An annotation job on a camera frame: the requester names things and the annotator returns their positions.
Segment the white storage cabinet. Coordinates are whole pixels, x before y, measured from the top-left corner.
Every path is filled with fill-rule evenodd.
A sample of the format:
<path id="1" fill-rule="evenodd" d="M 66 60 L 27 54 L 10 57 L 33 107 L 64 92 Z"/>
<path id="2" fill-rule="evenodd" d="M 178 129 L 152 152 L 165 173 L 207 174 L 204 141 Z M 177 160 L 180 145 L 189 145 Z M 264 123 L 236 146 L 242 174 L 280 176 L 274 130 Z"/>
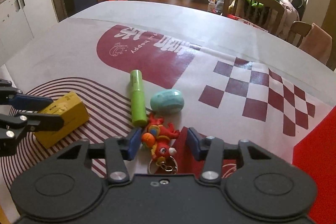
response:
<path id="1" fill-rule="evenodd" d="M 1 65 L 57 23 L 52 0 L 1 2 Z"/>

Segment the teal egg-shaped toy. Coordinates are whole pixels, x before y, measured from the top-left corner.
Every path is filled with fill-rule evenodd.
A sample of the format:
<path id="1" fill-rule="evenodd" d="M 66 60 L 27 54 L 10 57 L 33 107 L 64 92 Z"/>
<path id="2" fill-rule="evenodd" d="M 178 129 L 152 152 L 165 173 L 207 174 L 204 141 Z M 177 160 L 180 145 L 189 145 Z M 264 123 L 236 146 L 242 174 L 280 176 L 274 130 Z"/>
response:
<path id="1" fill-rule="evenodd" d="M 151 109 L 156 114 L 168 115 L 180 112 L 185 105 L 185 100 L 180 91 L 166 89 L 154 94 L 150 99 Z"/>

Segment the chair with pink towel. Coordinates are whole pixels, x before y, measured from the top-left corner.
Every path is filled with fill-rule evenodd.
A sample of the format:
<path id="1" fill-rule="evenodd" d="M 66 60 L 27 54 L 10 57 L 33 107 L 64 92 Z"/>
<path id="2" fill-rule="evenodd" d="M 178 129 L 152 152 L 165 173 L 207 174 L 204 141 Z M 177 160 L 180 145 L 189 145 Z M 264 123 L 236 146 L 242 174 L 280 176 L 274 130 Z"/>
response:
<path id="1" fill-rule="evenodd" d="M 286 41 L 292 44 L 297 35 L 300 36 L 297 47 L 326 65 L 333 45 L 332 37 L 315 23 L 310 25 L 301 21 L 293 22 Z"/>

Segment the red cardboard box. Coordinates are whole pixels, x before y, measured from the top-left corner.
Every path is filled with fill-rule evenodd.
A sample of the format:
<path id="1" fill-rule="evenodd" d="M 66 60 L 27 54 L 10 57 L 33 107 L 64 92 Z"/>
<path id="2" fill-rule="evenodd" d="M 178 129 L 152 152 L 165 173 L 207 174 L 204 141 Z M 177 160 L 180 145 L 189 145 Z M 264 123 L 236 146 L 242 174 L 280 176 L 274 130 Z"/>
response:
<path id="1" fill-rule="evenodd" d="M 332 109 L 293 150 L 293 164 L 317 184 L 317 198 L 309 213 L 316 223 L 335 223 L 335 133 L 335 109 Z"/>

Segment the red printed rice bag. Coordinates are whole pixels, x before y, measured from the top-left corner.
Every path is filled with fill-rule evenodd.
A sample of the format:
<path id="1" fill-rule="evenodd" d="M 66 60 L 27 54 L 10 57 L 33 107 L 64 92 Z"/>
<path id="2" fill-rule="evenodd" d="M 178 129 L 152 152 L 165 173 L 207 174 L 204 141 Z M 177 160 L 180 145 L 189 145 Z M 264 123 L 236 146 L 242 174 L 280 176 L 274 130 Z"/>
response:
<path id="1" fill-rule="evenodd" d="M 258 25 L 256 25 L 256 24 L 250 22 L 249 20 L 243 19 L 243 18 L 241 18 L 241 17 L 239 17 L 239 16 L 235 16 L 235 15 L 228 14 L 226 17 L 227 17 L 227 18 L 230 18 L 230 19 L 233 19 L 233 20 L 236 20 L 236 21 L 238 21 L 238 22 L 241 22 L 241 23 L 243 23 L 243 24 L 252 26 L 252 27 L 257 28 L 257 29 L 259 29 L 259 30 L 262 30 L 262 31 L 264 31 L 264 32 L 268 32 L 268 31 L 265 30 L 264 28 L 262 28 L 262 27 L 260 27 L 260 26 L 258 26 Z"/>

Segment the yellow small box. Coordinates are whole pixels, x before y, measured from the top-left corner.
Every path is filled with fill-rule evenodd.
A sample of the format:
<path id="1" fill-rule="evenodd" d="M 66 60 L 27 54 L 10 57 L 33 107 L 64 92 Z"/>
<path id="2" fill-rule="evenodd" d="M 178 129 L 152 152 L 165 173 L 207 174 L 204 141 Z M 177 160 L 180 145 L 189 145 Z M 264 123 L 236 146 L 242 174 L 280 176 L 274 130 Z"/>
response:
<path id="1" fill-rule="evenodd" d="M 59 130 L 34 133 L 37 140 L 46 149 L 52 147 L 58 141 L 89 121 L 86 106 L 75 92 L 65 94 L 48 107 L 38 111 L 38 113 L 59 115 L 64 120 L 64 125 Z"/>

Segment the green lip balm tube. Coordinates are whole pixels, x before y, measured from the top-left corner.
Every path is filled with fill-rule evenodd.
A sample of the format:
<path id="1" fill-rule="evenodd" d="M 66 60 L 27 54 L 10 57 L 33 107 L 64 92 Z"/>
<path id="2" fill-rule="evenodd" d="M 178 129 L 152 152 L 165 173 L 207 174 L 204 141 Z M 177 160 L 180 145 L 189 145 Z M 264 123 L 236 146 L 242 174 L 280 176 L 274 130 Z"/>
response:
<path id="1" fill-rule="evenodd" d="M 145 127 L 147 125 L 147 113 L 145 104 L 145 93 L 143 89 L 143 79 L 140 70 L 133 70 L 130 73 L 131 88 L 131 119 L 135 127 Z"/>

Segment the red dragon keychain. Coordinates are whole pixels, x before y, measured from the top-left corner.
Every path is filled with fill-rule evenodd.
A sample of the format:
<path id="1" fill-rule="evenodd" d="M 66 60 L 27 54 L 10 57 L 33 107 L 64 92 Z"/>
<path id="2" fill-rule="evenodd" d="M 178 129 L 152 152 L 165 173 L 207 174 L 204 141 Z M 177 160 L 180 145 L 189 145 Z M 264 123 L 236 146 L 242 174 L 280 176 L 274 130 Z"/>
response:
<path id="1" fill-rule="evenodd" d="M 168 174 L 176 174 L 178 164 L 174 156 L 177 150 L 173 142 L 179 138 L 180 131 L 170 122 L 165 124 L 163 117 L 156 117 L 154 113 L 148 116 L 148 123 L 141 137 L 142 145 L 150 151 L 151 159 L 147 166 L 147 173 L 154 174 L 158 169 Z"/>

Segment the wooden dining chair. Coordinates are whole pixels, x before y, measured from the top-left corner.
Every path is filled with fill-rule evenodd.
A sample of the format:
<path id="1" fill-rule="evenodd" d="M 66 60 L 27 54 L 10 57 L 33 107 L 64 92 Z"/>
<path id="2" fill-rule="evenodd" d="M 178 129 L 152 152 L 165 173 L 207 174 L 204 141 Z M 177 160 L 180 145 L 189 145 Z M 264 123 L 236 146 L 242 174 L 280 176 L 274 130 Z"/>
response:
<path id="1" fill-rule="evenodd" d="M 275 35 L 284 12 L 276 0 L 224 0 L 222 15 L 244 19 Z"/>

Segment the red white patterned table mat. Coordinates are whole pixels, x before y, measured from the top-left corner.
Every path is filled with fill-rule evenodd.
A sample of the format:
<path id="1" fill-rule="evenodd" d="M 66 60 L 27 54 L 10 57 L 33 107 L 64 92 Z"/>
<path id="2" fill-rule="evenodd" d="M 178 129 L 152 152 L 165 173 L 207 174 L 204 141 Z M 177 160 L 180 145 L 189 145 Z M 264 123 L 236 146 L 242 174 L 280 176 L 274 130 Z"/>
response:
<path id="1" fill-rule="evenodd" d="M 183 173 L 201 170 L 184 146 L 189 127 L 228 143 L 249 139 L 293 161 L 294 147 L 332 109 L 268 65 L 216 51 L 212 43 L 197 46 L 143 28 L 71 19 L 30 41 L 1 67 L 2 76 L 29 94 L 58 99 L 75 92 L 89 114 L 89 121 L 50 148 L 30 133 L 16 155 L 1 159 L 1 207 L 9 222 L 19 217 L 9 192 L 19 174 L 74 141 L 100 143 L 131 129 L 135 69 L 142 73 L 147 101 L 169 89 L 183 95 L 183 109 L 165 117 L 181 132 L 174 147 Z"/>

